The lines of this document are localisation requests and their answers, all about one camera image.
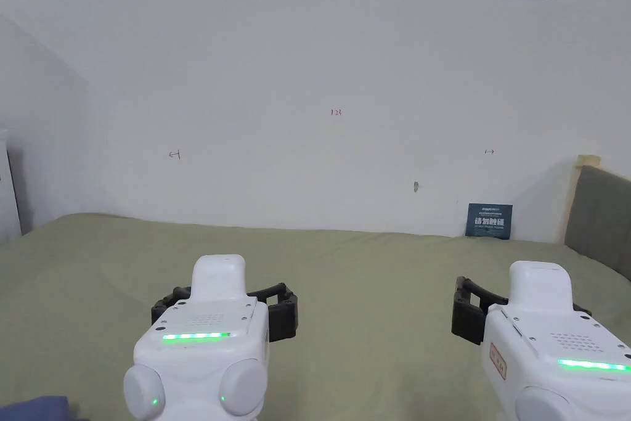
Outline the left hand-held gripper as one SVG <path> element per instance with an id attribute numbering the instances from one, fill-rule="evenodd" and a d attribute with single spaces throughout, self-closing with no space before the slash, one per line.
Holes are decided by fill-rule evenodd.
<path id="1" fill-rule="evenodd" d="M 296 337 L 298 297 L 284 283 L 246 293 L 245 260 L 202 256 L 192 286 L 150 310 L 123 379 L 137 420 L 255 420 L 267 390 L 269 342 Z"/>

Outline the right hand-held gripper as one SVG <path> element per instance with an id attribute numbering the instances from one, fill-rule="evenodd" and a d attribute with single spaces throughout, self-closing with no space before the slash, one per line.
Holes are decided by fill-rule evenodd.
<path id="1" fill-rule="evenodd" d="M 555 263 L 510 266 L 508 299 L 457 277 L 451 332 L 481 345 L 497 420 L 629 420 L 630 348 L 573 306 Z"/>

